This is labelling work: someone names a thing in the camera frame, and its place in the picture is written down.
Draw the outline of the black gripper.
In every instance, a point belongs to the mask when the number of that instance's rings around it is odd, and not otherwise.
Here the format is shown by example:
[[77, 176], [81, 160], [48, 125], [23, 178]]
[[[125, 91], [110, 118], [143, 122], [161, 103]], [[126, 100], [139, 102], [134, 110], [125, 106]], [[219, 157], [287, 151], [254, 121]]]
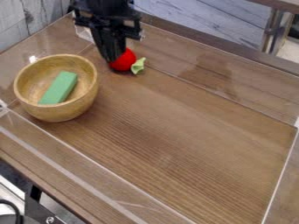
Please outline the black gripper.
[[91, 28], [93, 38], [106, 60], [117, 61], [127, 49], [127, 38], [141, 40], [142, 14], [131, 0], [70, 0], [75, 25]]

